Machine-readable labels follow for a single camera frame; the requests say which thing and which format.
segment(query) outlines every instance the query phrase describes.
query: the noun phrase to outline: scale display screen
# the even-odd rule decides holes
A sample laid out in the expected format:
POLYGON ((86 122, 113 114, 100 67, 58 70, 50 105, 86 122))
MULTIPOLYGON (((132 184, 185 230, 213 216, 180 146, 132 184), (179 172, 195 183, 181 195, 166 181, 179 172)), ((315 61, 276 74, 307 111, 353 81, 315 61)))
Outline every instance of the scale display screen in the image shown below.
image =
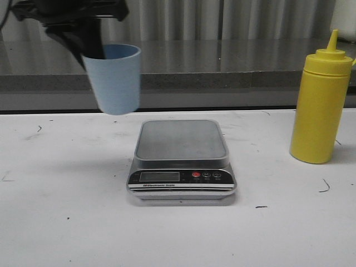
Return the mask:
POLYGON ((142 172, 140 182, 179 182, 179 172, 142 172))

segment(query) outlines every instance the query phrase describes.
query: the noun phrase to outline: bottle nozzle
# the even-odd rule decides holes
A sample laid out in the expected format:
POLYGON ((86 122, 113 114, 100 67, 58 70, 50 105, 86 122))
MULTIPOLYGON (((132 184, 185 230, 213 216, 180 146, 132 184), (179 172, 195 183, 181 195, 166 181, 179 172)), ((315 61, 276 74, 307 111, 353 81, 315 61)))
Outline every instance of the bottle nozzle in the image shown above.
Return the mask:
POLYGON ((335 29, 332 32, 332 35, 330 36, 330 40, 327 46, 327 51, 335 51, 336 50, 336 44, 338 42, 338 30, 335 29))

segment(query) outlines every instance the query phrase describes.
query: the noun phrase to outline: light blue cup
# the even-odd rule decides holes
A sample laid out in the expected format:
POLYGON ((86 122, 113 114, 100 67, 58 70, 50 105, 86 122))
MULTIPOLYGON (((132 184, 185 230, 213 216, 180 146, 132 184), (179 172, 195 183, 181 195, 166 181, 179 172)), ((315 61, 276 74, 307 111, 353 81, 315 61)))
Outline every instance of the light blue cup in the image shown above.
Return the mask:
POLYGON ((108 44, 104 53, 104 60, 82 57, 99 108, 110 115, 135 111, 140 106, 141 49, 108 44))

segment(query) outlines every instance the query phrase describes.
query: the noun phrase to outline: white tabletop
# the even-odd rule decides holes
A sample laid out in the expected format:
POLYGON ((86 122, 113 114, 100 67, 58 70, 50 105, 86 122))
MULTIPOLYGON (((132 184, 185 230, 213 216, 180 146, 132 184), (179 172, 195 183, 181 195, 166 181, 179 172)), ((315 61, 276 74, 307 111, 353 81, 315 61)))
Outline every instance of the white tabletop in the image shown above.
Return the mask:
POLYGON ((355 266, 355 117, 344 111, 331 162, 311 165, 288 152, 293 110, 2 115, 0 266, 355 266), (129 195, 142 122, 205 118, 236 197, 129 195))

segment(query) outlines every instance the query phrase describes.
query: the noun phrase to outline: stainless steel weighing plate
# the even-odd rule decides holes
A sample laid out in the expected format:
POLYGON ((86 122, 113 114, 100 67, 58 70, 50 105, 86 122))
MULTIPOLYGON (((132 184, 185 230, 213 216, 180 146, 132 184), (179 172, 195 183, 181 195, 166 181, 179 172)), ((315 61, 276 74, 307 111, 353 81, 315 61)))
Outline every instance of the stainless steel weighing plate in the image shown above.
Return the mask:
POLYGON ((147 121, 133 159, 127 189, 141 199, 222 199, 236 190, 215 121, 147 121))

